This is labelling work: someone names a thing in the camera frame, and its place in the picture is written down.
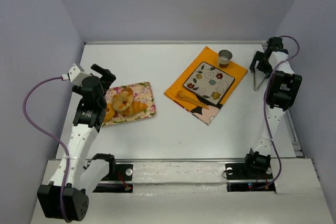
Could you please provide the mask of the metal tongs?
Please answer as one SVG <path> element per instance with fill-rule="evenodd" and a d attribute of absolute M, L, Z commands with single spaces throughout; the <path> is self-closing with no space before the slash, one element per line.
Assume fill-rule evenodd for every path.
<path fill-rule="evenodd" d="M 257 91 L 260 88 L 260 86 L 262 85 L 262 83 L 267 79 L 266 75 L 263 73 L 264 76 L 262 77 L 261 81 L 258 83 L 257 82 L 257 80 L 258 80 L 258 78 L 257 78 L 257 72 L 261 72 L 261 71 L 256 70 L 255 72 L 252 73 L 253 74 L 253 90 L 254 91 Z"/>

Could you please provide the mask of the round bagel bread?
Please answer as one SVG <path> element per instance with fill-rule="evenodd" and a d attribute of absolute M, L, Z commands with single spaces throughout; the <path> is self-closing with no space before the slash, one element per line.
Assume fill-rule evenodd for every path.
<path fill-rule="evenodd" d="M 133 94 L 127 91 L 122 91 L 112 97 L 112 107 L 118 112 L 126 110 L 132 102 Z"/>

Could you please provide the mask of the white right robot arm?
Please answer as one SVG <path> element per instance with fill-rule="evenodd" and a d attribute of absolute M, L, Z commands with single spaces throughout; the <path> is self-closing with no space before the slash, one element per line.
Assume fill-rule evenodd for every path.
<path fill-rule="evenodd" d="M 302 76 L 294 73 L 289 62 L 299 51 L 298 41 L 284 35 L 271 37 L 266 49 L 254 54 L 249 70 L 252 74 L 262 72 L 268 81 L 263 96 L 264 123 L 244 160 L 244 170 L 249 173 L 266 173 L 271 151 L 277 152 L 274 134 L 285 112 L 293 106 L 302 83 Z"/>

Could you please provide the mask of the brown small pastry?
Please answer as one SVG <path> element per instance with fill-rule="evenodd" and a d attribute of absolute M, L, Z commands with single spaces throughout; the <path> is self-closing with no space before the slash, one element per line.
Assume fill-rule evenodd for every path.
<path fill-rule="evenodd" d="M 127 92 L 127 93 L 130 93 L 130 94 L 133 94 L 133 90 L 129 87 L 126 87 L 122 90 L 122 92 Z"/>

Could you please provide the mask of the small yellow donut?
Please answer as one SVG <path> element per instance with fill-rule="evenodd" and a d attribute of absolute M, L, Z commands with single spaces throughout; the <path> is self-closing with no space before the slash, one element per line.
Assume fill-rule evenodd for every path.
<path fill-rule="evenodd" d="M 112 120 L 112 118 L 115 115 L 115 109 L 113 108 L 111 103 L 107 104 L 105 112 L 106 112 L 106 115 L 104 118 L 104 122 L 109 122 L 110 120 Z"/>

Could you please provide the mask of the small metal cup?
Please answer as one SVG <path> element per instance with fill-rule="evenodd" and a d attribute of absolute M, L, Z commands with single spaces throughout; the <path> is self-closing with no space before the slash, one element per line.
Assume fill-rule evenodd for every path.
<path fill-rule="evenodd" d="M 218 65 L 221 68 L 225 68 L 231 62 L 233 54 L 229 50 L 220 50 L 218 52 Z"/>

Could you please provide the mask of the floral rectangular tray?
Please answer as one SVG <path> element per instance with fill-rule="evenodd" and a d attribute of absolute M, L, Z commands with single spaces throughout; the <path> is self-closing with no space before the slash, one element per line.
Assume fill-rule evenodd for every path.
<path fill-rule="evenodd" d="M 110 88 L 106 94 L 107 105 L 112 105 L 112 97 L 121 93 L 125 88 L 132 90 L 134 97 L 133 103 L 136 103 L 135 108 L 137 109 L 137 114 L 130 115 L 128 112 L 115 112 L 113 117 L 111 117 L 110 112 L 107 112 L 107 117 L 102 127 L 148 119 L 156 115 L 153 91 L 149 82 Z"/>

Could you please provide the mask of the golden croissant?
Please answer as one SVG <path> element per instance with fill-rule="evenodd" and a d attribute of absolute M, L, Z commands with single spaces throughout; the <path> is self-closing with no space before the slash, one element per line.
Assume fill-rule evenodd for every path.
<path fill-rule="evenodd" d="M 145 111 L 148 108 L 148 105 L 142 102 L 133 101 L 132 104 L 121 112 L 125 116 L 135 116 L 142 111 Z"/>

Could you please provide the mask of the orange cloth napkin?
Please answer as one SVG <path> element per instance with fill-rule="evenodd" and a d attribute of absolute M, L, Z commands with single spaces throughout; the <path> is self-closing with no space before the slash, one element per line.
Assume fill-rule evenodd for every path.
<path fill-rule="evenodd" d="M 186 81 L 186 79 L 190 76 L 193 70 L 196 69 L 196 67 L 201 62 L 206 62 L 225 73 L 229 74 L 230 76 L 235 78 L 234 83 L 231 85 L 231 87 L 228 89 L 227 93 L 224 95 L 224 97 L 221 99 L 221 101 L 217 105 L 212 105 L 208 103 L 206 100 L 203 100 L 201 98 L 198 98 L 195 94 L 188 91 L 185 87 L 183 87 L 183 83 Z M 194 59 L 194 61 L 184 70 L 184 72 L 178 77 L 178 79 L 175 80 L 175 82 L 164 92 L 164 95 L 174 101 L 176 104 L 178 104 L 180 107 L 182 107 L 184 110 L 198 118 L 203 123 L 210 125 L 212 120 L 217 116 L 222 106 L 225 104 L 229 96 L 232 94 L 232 92 L 235 90 L 235 88 L 239 85 L 239 83 L 242 81 L 243 77 L 246 75 L 247 69 L 234 63 L 230 62 L 229 65 L 225 68 L 221 68 L 218 65 L 218 53 L 211 50 L 208 47 L 205 47 L 202 52 Z M 209 109 L 204 109 L 199 106 L 193 105 L 191 103 L 188 103 L 184 101 L 182 98 L 180 98 L 177 95 L 177 92 L 179 90 L 183 90 L 187 96 L 189 96 L 192 99 L 197 100 L 200 103 L 203 103 L 209 107 Z"/>

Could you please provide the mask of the square floral ceramic plate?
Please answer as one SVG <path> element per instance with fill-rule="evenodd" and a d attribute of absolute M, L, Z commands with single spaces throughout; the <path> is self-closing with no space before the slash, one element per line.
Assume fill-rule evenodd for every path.
<path fill-rule="evenodd" d="M 234 77 L 203 61 L 192 71 L 183 87 L 198 98 L 217 105 L 234 81 Z"/>

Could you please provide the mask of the wooden spoon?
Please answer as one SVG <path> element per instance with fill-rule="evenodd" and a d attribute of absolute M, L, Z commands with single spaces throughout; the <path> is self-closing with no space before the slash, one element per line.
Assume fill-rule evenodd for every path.
<path fill-rule="evenodd" d="M 193 103 L 199 103 L 197 100 L 192 99 L 192 98 L 190 98 L 189 96 L 187 96 L 187 94 L 186 94 L 183 90 L 179 90 L 179 91 L 177 92 L 177 95 L 178 95 L 180 98 L 182 98 L 183 100 L 188 100 L 188 101 L 193 102 Z"/>

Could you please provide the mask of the aluminium front rail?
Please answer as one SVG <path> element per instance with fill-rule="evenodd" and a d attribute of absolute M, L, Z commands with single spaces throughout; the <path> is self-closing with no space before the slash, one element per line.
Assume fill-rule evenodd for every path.
<path fill-rule="evenodd" d="M 244 158 L 119 158 L 115 159 L 117 163 L 134 163 L 134 162 L 238 162 L 243 163 Z"/>

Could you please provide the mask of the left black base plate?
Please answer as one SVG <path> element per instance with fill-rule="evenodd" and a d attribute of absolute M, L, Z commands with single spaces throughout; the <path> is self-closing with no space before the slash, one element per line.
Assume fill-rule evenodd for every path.
<path fill-rule="evenodd" d="M 101 180 L 94 193 L 132 193 L 133 165 L 116 164 L 115 169 Z"/>

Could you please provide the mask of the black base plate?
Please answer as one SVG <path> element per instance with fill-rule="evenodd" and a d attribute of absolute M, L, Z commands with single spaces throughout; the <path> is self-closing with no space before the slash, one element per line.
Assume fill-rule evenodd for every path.
<path fill-rule="evenodd" d="M 132 193 L 133 165 L 116 164 L 115 169 L 101 180 L 94 193 Z"/>
<path fill-rule="evenodd" d="M 244 163 L 226 163 L 222 176 L 227 179 L 228 192 L 275 191 L 271 170 L 266 173 L 248 171 Z"/>

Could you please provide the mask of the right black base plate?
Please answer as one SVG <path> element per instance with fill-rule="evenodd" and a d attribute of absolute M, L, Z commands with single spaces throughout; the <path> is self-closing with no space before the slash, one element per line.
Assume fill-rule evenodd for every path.
<path fill-rule="evenodd" d="M 227 179 L 228 192 L 275 191 L 271 170 L 266 173 L 248 171 L 244 163 L 226 163 L 222 176 Z"/>

